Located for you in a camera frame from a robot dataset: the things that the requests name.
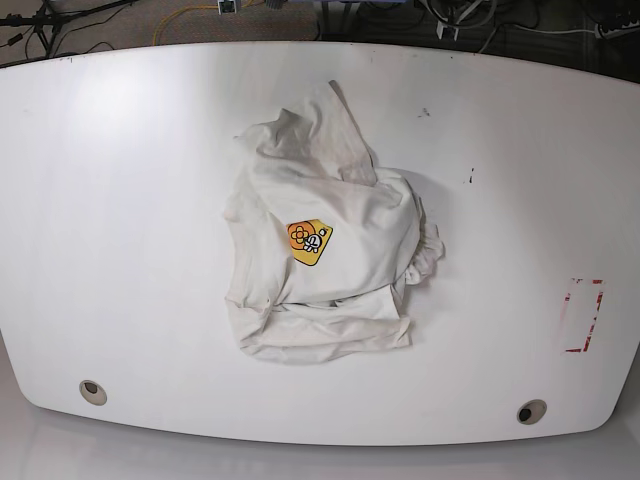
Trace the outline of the white T-shirt with yellow logo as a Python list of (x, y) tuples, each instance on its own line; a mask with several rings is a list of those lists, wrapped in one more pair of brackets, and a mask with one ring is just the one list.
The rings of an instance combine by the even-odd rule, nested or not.
[(315, 88), (238, 142), (224, 217), (239, 349), (310, 365), (407, 347), (405, 289), (433, 274), (444, 246), (409, 182), (374, 165), (338, 86)]

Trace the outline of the red tape rectangle marking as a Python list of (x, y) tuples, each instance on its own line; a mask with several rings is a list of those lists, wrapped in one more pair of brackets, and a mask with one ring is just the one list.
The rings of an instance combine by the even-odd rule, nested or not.
[(562, 353), (587, 352), (600, 312), (605, 282), (572, 278), (564, 297), (560, 319)]

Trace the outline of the black tripod stand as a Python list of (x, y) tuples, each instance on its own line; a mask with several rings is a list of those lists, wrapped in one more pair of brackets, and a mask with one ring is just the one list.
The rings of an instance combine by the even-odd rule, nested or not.
[(1, 26), (9, 28), (31, 27), (32, 32), (38, 37), (44, 48), (44, 57), (48, 59), (53, 56), (54, 46), (65, 25), (98, 13), (132, 6), (135, 3), (136, 0), (113, 1), (84, 10), (58, 11), (51, 1), (42, 1), (41, 6), (31, 17), (9, 13), (1, 19)]

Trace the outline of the white power strip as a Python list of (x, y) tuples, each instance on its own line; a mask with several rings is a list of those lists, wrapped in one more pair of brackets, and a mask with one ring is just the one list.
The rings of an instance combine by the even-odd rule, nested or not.
[(613, 39), (639, 32), (639, 14), (624, 12), (610, 14), (603, 18), (596, 27), (596, 37), (599, 39)]

